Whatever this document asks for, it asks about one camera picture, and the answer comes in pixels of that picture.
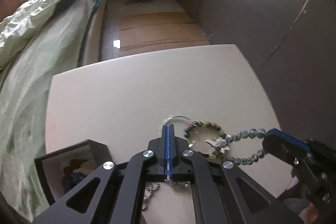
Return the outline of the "silver ring bangle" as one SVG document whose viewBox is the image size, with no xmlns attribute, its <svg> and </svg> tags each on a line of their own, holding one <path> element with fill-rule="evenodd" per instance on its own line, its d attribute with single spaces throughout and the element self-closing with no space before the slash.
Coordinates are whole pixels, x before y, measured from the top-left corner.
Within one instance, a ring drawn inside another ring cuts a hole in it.
<svg viewBox="0 0 336 224">
<path fill-rule="evenodd" d="M 182 122 L 185 122 L 185 123 L 188 123 L 188 124 L 193 124 L 194 121 L 186 116 L 182 116 L 182 115 L 173 115 L 173 116 L 170 116 L 168 118 L 166 118 L 164 121 L 163 121 L 163 124 L 161 126 L 161 128 L 163 128 L 164 126 L 167 126 L 170 122 L 173 122 L 173 121 L 182 121 Z"/>
</svg>

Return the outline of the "black jewelry box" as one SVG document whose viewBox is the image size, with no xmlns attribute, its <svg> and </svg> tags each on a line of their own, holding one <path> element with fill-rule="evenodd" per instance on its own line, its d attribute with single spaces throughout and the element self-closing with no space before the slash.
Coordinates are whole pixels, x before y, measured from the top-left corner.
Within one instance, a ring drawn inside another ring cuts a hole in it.
<svg viewBox="0 0 336 224">
<path fill-rule="evenodd" d="M 97 167 L 112 157 L 107 145 L 85 140 L 34 160 L 49 205 L 61 199 Z"/>
</svg>

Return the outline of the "flattened cardboard sheets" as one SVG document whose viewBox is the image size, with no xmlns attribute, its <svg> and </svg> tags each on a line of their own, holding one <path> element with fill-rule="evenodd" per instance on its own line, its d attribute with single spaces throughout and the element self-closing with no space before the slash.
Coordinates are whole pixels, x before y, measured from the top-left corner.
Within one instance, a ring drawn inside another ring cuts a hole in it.
<svg viewBox="0 0 336 224">
<path fill-rule="evenodd" d="M 124 16 L 120 20 L 120 50 L 130 51 L 173 43 L 209 42 L 184 11 Z"/>
</svg>

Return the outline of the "green bed sheet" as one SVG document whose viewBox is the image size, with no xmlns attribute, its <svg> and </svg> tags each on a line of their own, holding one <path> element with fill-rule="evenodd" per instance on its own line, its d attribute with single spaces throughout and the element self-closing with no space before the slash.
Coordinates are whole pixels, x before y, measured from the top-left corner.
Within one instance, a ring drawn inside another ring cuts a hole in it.
<svg viewBox="0 0 336 224">
<path fill-rule="evenodd" d="M 74 69 L 95 0 L 76 0 L 49 19 L 1 83 L 1 194 L 32 221 L 48 208 L 34 160 L 43 156 L 47 102 L 54 75 Z"/>
</svg>

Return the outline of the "light green duvet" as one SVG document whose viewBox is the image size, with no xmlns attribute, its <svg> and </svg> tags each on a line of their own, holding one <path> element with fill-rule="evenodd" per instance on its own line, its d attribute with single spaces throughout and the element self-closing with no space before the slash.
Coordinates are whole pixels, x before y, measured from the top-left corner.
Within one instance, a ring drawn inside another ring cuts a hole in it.
<svg viewBox="0 0 336 224">
<path fill-rule="evenodd" d="M 1 22 L 1 69 L 13 59 L 54 14 L 61 0 L 30 0 Z"/>
</svg>

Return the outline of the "black garment on bed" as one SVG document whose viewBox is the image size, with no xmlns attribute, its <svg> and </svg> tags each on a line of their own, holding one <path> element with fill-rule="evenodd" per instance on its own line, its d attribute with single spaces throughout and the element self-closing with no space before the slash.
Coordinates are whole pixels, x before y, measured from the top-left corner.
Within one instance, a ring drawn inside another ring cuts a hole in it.
<svg viewBox="0 0 336 224">
<path fill-rule="evenodd" d="M 55 12 L 63 12 L 67 10 L 72 4 L 74 4 L 77 0 L 61 0 L 55 9 Z"/>
</svg>

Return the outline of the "beige bed frame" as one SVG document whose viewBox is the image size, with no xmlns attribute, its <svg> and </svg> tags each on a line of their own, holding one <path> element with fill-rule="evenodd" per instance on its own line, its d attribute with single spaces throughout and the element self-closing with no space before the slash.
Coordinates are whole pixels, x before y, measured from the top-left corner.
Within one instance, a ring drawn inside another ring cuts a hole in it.
<svg viewBox="0 0 336 224">
<path fill-rule="evenodd" d="M 78 67 L 99 62 L 101 31 L 105 7 L 106 0 L 97 0 L 81 45 L 77 64 Z"/>
</svg>

